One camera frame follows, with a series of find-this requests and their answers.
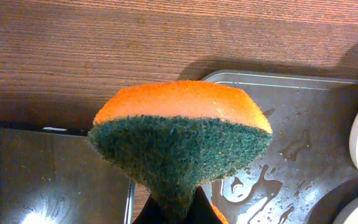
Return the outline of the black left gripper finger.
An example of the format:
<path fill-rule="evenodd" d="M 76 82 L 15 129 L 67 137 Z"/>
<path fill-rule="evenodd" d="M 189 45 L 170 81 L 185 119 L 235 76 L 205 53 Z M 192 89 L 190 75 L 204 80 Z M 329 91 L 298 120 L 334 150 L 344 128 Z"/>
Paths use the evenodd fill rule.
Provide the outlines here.
<path fill-rule="evenodd" d="M 223 224 L 213 211 L 201 187 L 195 192 L 185 218 L 167 215 L 150 196 L 133 224 Z"/>

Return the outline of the orange green scrub sponge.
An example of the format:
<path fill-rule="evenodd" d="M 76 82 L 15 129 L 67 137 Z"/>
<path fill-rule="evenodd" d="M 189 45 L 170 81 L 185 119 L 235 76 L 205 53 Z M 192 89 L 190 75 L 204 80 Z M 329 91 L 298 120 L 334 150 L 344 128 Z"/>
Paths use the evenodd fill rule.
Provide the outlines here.
<path fill-rule="evenodd" d="M 182 80 L 121 89 L 94 117 L 88 141 L 167 215 L 185 218 L 198 187 L 249 165 L 272 135 L 244 90 Z"/>

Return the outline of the brown plastic serving tray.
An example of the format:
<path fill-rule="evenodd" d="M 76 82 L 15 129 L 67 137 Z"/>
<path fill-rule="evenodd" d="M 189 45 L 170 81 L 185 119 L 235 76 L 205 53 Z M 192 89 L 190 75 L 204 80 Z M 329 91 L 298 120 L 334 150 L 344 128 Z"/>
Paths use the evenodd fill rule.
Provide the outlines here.
<path fill-rule="evenodd" d="M 206 81 L 243 89 L 273 129 L 260 158 L 203 186 L 229 223 L 332 223 L 358 197 L 358 80 L 220 70 Z"/>

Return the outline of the small black tray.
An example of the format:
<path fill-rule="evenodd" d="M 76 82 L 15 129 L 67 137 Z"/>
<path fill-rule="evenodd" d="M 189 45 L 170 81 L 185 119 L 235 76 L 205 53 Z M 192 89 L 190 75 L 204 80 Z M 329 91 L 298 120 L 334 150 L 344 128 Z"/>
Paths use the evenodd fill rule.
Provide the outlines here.
<path fill-rule="evenodd" d="M 133 198 L 85 137 L 0 128 L 0 223 L 130 223 Z"/>

